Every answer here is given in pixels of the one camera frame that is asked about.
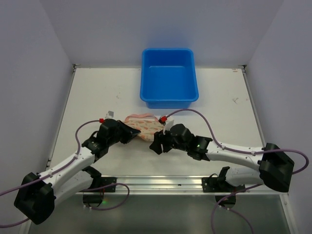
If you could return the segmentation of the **floral mesh laundry bag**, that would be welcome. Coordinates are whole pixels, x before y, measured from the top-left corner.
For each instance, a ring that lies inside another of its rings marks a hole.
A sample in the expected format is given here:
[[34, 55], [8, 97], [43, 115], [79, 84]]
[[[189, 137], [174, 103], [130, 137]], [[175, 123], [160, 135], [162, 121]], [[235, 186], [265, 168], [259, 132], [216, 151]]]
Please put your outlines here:
[[158, 121], [158, 118], [151, 113], [132, 114], [125, 118], [127, 126], [140, 131], [138, 137], [144, 141], [153, 142], [154, 134], [163, 131], [164, 126]]

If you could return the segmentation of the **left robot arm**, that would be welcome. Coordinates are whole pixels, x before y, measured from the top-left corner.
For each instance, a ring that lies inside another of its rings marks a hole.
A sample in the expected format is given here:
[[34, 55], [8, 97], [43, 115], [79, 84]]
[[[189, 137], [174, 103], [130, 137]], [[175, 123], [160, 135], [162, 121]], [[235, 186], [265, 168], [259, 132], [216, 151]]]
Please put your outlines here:
[[101, 173], [92, 164], [108, 153], [116, 143], [127, 144], [140, 134], [120, 120], [100, 119], [99, 129], [91, 134], [70, 157], [39, 174], [27, 174], [14, 206], [33, 223], [41, 224], [62, 201], [78, 192], [104, 192]]

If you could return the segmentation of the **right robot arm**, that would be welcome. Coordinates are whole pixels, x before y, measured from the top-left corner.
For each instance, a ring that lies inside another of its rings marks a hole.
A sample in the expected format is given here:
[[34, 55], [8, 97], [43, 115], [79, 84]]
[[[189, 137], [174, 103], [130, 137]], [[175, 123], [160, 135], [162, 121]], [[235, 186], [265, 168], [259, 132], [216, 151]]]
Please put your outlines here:
[[176, 124], [170, 130], [154, 134], [150, 149], [167, 153], [181, 150], [195, 160], [224, 161], [239, 165], [222, 168], [218, 180], [222, 185], [239, 187], [246, 184], [264, 184], [277, 192], [289, 191], [294, 161], [277, 145], [267, 143], [262, 147], [238, 147], [230, 151], [229, 145], [217, 144], [213, 139], [195, 136], [183, 124]]

